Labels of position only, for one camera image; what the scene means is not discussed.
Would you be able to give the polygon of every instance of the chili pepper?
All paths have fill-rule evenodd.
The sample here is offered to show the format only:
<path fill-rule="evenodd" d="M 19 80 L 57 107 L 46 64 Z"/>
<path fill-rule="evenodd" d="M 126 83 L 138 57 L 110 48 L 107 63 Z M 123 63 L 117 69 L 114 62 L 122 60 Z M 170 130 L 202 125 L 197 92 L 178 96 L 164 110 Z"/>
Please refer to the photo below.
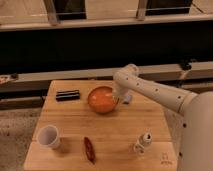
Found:
<path fill-rule="evenodd" d="M 93 145 L 88 137 L 84 137 L 84 145 L 86 150 L 87 159 L 95 164 L 95 152 Z"/>

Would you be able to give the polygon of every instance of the wooden tabletop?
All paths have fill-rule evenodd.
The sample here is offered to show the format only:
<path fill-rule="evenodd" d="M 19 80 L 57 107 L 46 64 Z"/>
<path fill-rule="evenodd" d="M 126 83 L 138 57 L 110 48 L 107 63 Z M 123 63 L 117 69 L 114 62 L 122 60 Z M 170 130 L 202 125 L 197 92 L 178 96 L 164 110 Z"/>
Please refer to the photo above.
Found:
<path fill-rule="evenodd" d="M 131 92 L 131 104 L 119 104 L 115 111 L 100 115 L 91 111 L 87 97 L 98 86 L 112 81 L 53 81 L 37 123 L 25 171 L 175 171 L 174 153 L 162 107 Z M 57 91 L 80 90 L 80 100 L 57 102 Z M 39 128 L 58 127 L 61 146 L 57 150 L 41 147 L 35 140 Z M 151 132 L 153 143 L 143 155 L 133 151 L 138 137 Z M 90 138 L 96 163 L 87 160 L 83 138 Z"/>

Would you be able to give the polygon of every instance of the salt shaker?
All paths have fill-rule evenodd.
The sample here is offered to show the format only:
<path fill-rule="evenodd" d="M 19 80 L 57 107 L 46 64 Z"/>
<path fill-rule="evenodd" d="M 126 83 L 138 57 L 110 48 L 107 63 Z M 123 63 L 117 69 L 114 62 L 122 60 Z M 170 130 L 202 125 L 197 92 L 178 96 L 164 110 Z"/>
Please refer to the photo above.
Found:
<path fill-rule="evenodd" d="M 152 143 L 152 135 L 149 132 L 146 132 L 145 134 L 141 135 L 137 142 L 134 145 L 134 151 L 139 154 L 143 154 L 145 151 L 145 148 L 150 146 Z"/>

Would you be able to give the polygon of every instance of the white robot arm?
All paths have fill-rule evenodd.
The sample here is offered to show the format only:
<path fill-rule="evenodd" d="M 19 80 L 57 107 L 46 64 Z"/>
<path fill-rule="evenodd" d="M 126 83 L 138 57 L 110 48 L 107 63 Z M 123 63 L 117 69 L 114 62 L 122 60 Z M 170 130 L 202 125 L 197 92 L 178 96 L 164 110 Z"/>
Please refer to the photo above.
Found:
<path fill-rule="evenodd" d="M 198 95 L 141 79 L 138 74 L 134 64 L 117 71 L 114 96 L 123 98 L 132 89 L 184 116 L 178 171 L 213 171 L 213 92 Z"/>

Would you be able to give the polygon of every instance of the ceramic cup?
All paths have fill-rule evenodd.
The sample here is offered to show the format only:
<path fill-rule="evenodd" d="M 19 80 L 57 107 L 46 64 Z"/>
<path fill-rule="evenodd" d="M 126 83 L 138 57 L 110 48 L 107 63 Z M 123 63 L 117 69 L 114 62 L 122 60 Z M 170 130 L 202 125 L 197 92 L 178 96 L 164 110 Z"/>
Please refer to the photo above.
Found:
<path fill-rule="evenodd" d="M 56 149 L 60 145 L 59 131 L 54 125 L 47 125 L 38 131 L 37 142 L 47 148 Z"/>

